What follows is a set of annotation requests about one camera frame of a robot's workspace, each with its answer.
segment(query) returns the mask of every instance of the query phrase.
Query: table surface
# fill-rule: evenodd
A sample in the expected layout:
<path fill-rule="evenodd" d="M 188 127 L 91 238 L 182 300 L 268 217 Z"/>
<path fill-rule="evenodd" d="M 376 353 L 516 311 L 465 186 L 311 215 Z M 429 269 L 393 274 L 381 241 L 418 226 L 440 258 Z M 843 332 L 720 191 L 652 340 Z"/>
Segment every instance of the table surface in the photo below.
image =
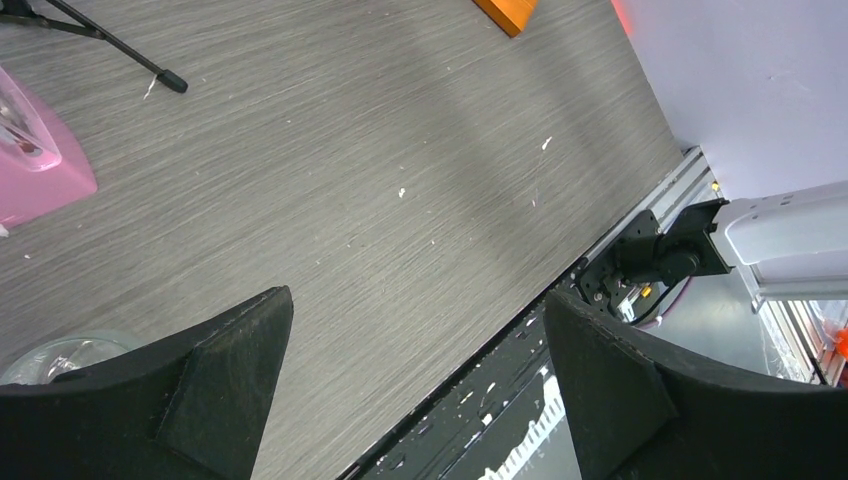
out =
<path fill-rule="evenodd" d="M 338 473 L 681 161 L 606 0 L 512 40 L 470 1 L 73 4 L 191 86 L 144 98 L 105 42 L 0 28 L 100 183 L 0 239 L 0 367 L 288 284 L 256 478 Z"/>

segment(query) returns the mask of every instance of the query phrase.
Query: pink container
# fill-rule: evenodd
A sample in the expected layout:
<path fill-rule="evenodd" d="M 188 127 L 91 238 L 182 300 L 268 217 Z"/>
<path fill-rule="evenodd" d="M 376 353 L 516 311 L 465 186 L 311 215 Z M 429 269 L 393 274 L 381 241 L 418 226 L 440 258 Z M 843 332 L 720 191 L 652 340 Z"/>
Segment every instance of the pink container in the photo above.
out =
<path fill-rule="evenodd" d="M 0 225 L 20 225 L 96 191 L 68 127 L 0 68 Z"/>

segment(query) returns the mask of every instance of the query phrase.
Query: white speck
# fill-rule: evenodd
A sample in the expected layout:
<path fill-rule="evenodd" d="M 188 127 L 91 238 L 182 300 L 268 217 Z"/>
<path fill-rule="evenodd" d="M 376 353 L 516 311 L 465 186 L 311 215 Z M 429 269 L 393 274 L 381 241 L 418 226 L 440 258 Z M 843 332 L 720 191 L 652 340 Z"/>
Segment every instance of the white speck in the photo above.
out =
<path fill-rule="evenodd" d="M 471 444 L 474 443 L 474 440 L 477 440 L 477 437 L 479 437 L 479 436 L 480 436 L 480 432 L 477 432 L 474 435 L 472 435 L 471 440 L 469 440 L 468 443 L 466 443 L 465 446 L 462 447 L 462 448 L 464 448 L 465 450 L 468 450 L 468 447 L 470 447 Z"/>
<path fill-rule="evenodd" d="M 147 87 L 147 93 L 141 97 L 142 100 L 147 100 L 147 97 L 150 96 L 150 91 L 153 90 L 153 85 L 156 85 L 156 75 L 154 75 L 153 80 L 150 81 L 150 85 Z"/>

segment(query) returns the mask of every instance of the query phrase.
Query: black cable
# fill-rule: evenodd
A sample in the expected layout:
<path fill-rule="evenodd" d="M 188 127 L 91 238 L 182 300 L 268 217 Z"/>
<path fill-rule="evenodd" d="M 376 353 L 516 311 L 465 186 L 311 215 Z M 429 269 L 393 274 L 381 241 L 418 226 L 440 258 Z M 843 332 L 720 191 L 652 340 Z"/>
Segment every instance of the black cable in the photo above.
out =
<path fill-rule="evenodd" d="M 816 360 L 816 358 L 813 357 L 812 355 L 809 355 L 807 358 L 809 358 L 810 363 L 813 364 L 813 373 L 815 373 L 815 375 L 817 377 L 819 377 L 819 382 L 821 382 L 822 385 L 830 386 L 830 383 L 827 381 L 827 377 L 824 375 L 824 372 L 821 369 L 821 365 L 819 364 L 819 361 Z"/>
<path fill-rule="evenodd" d="M 629 325 L 630 325 L 631 327 L 635 327 L 635 326 L 638 326 L 640 323 L 644 322 L 644 321 L 645 321 L 648 317 L 650 317 L 650 316 L 651 316 L 651 314 L 654 312 L 654 310 L 656 310 L 656 309 L 657 309 L 657 307 L 659 307 L 659 306 L 660 306 L 660 304 L 662 303 L 662 301 L 663 301 L 663 300 L 665 300 L 665 298 L 666 298 L 667 296 L 669 296 L 669 294 L 671 294 L 671 292 L 674 290 L 674 287 L 676 287 L 677 285 L 678 285 L 678 284 L 677 284 L 677 283 L 675 283 L 674 285 L 672 285 L 672 286 L 668 287 L 668 288 L 666 289 L 666 291 L 664 291 L 663 293 L 661 293 L 661 294 L 660 294 L 660 297 L 657 299 L 657 301 L 656 301 L 656 302 L 654 302 L 654 304 L 653 304 L 653 305 L 651 305 L 651 308 L 649 308 L 647 311 L 645 311 L 645 313 L 643 313 L 642 315 L 639 315 L 639 318 L 637 318 L 637 319 L 633 320 L 632 322 L 630 322 L 630 324 L 629 324 Z"/>

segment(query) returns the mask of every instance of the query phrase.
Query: tripod foot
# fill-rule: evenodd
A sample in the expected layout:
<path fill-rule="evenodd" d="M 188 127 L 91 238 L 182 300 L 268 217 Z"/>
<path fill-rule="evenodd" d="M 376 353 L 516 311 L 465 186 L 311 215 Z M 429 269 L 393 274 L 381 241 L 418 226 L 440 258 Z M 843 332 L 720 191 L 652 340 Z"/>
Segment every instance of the tripod foot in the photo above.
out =
<path fill-rule="evenodd" d="M 185 93 L 186 90 L 188 90 L 188 83 L 170 70 L 164 70 L 159 75 L 156 75 L 156 79 L 159 80 L 162 85 L 165 85 L 177 93 Z"/>

